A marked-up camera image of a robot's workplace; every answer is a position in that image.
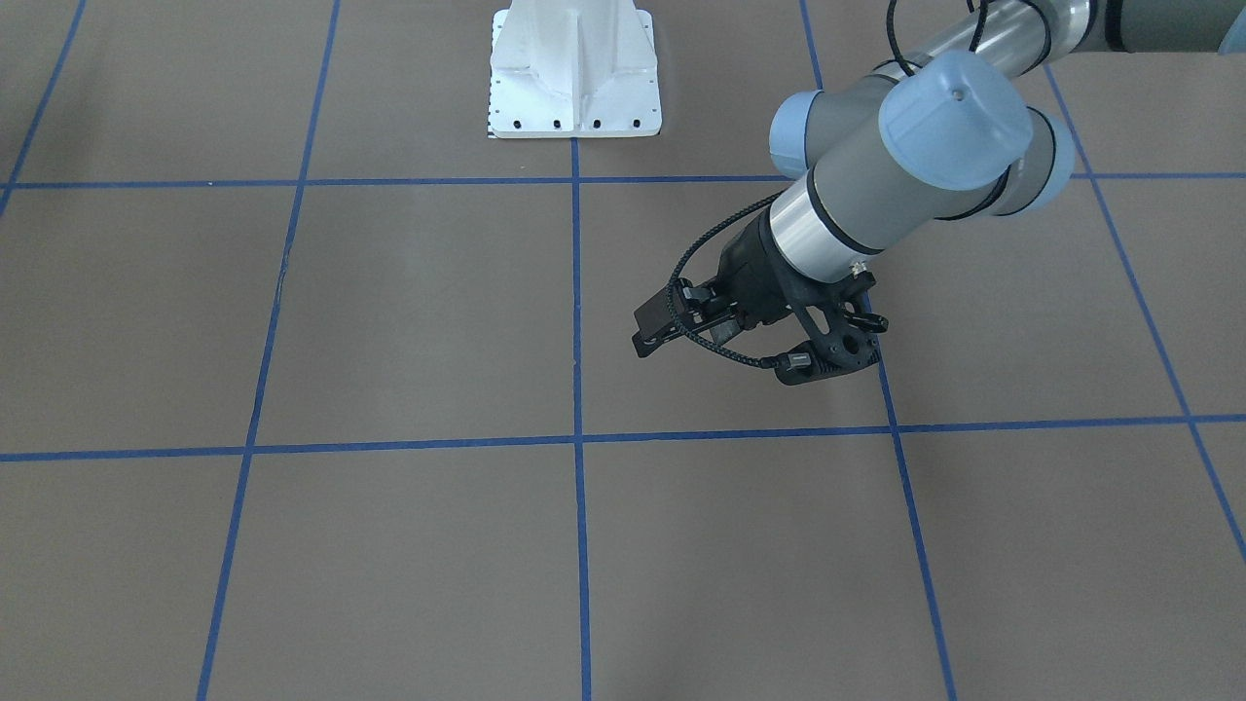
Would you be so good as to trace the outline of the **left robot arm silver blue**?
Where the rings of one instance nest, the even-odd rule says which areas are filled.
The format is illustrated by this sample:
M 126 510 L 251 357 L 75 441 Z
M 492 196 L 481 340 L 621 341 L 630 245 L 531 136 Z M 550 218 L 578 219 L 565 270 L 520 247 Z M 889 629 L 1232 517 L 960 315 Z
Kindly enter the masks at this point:
M 863 371 L 887 319 L 863 303 L 868 261 L 932 220 L 1050 203 L 1077 146 L 1027 105 L 1015 77 L 1072 54 L 1242 54 L 1241 1 L 979 1 L 971 16 L 844 92 L 799 92 L 774 116 L 779 194 L 729 215 L 745 227 L 695 284 L 682 256 L 635 310 L 635 354 L 677 337 L 784 385 Z

